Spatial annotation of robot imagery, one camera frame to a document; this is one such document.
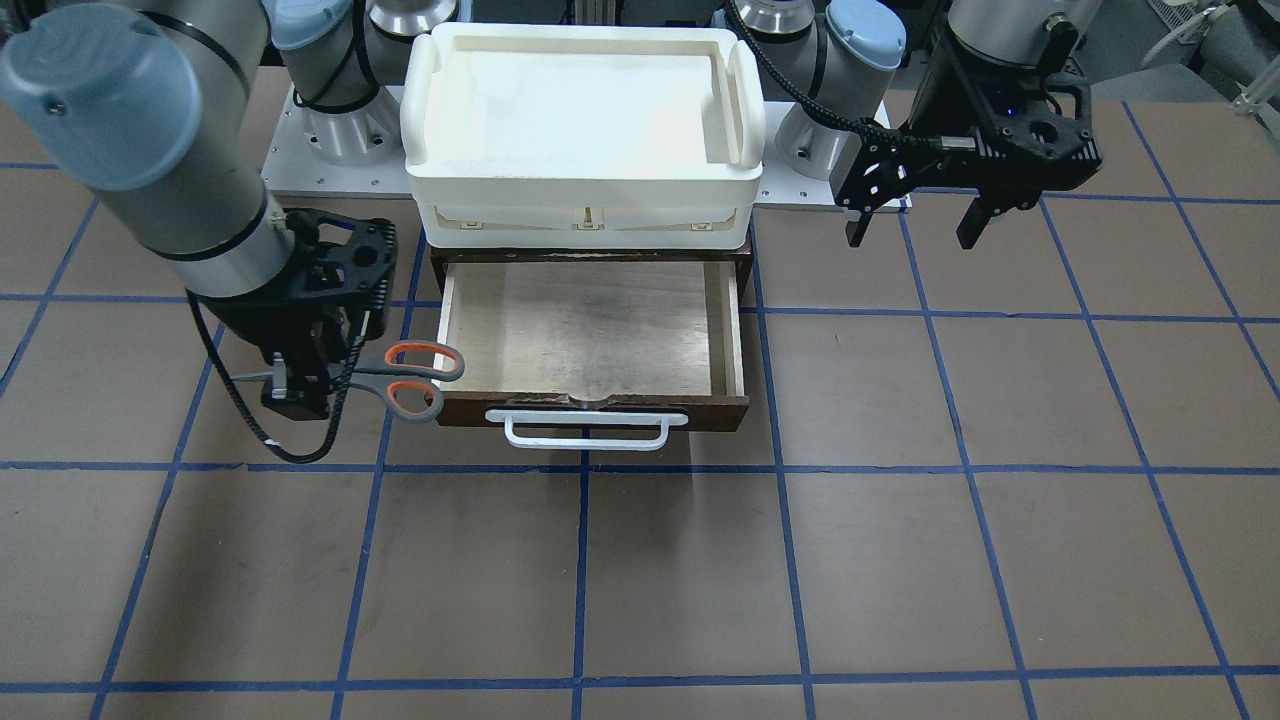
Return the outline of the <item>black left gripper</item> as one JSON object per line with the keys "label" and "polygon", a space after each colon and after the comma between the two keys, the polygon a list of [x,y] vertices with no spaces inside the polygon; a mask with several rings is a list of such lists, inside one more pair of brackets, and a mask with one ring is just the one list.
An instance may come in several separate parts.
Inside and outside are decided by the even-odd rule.
{"label": "black left gripper", "polygon": [[835,173],[835,200],[846,208],[846,240],[860,247],[876,211],[919,187],[977,190],[956,225],[973,250],[996,205],[1024,209],[1039,193],[1074,190],[1094,176],[1102,152],[1092,126],[1091,87],[1074,60],[1002,67],[968,50],[937,50],[929,60],[905,136],[922,145],[863,142]]}

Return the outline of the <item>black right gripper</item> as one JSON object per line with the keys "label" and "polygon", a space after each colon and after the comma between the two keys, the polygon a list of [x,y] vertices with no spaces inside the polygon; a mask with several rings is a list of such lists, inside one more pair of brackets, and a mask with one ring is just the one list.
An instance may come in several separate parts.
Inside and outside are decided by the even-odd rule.
{"label": "black right gripper", "polygon": [[270,366],[262,405],[296,421],[330,418],[330,365],[349,354],[362,313],[366,340],[385,329],[393,288],[397,232],[385,218],[356,219],[289,208],[294,251],[262,288],[211,299],[211,313]]}

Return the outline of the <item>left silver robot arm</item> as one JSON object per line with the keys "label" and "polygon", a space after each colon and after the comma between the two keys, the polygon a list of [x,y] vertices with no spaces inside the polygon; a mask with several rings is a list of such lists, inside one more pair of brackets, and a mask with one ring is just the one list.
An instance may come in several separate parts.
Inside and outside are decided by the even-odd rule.
{"label": "left silver robot arm", "polygon": [[954,1],[905,122],[876,110],[908,60],[908,31],[879,1],[727,1],[724,24],[762,81],[794,101],[774,137],[795,172],[826,181],[851,246],[873,213],[920,187],[973,190],[956,228],[972,249],[988,223],[1074,190],[1102,165],[1088,81],[1073,50],[1096,1]]}

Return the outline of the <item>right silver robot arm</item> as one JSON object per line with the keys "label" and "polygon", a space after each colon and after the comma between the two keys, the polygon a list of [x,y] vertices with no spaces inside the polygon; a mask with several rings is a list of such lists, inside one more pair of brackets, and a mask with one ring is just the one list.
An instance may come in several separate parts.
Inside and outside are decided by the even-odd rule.
{"label": "right silver robot arm", "polygon": [[410,37],[392,1],[73,3],[3,46],[3,99],[49,156],[92,190],[186,287],[197,332],[234,401],[239,378],[210,337],[211,313],[256,347],[261,404],[293,420],[338,415],[349,388],[407,421],[442,410],[461,354],[401,342],[375,363],[398,255],[394,225],[284,208],[237,146],[265,47],[278,50],[293,106],[316,120],[323,158],[365,161],[401,142],[388,86]]}

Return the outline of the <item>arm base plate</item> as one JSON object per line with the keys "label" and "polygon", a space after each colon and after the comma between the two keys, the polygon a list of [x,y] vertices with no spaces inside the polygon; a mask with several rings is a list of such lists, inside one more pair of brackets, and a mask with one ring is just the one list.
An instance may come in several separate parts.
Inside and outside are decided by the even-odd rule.
{"label": "arm base plate", "polygon": [[369,165],[328,163],[308,141],[306,122],[293,104],[291,90],[285,91],[261,176],[278,197],[412,199],[404,151],[399,145]]}
{"label": "arm base plate", "polygon": [[765,146],[755,205],[800,211],[838,211],[842,206],[833,200],[831,174],[838,168],[838,158],[849,135],[836,135],[826,128],[804,131],[799,138],[813,140],[815,143],[810,149],[815,155],[797,158],[795,152],[799,149],[780,146],[777,141],[778,129],[794,106],[790,101],[765,102]]}

